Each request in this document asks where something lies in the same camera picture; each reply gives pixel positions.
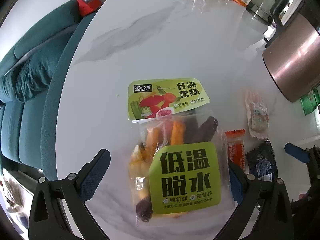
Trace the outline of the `person hand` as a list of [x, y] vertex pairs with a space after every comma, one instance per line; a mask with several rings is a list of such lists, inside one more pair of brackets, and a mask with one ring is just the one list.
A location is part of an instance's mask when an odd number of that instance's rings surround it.
[[307, 194], [307, 193], [301, 193], [301, 194], [299, 195], [298, 199], [299, 199], [299, 200], [304, 200], [304, 199], [306, 199], [307, 201], [309, 201], [309, 200], [310, 200], [310, 196], [309, 196], [309, 194]]

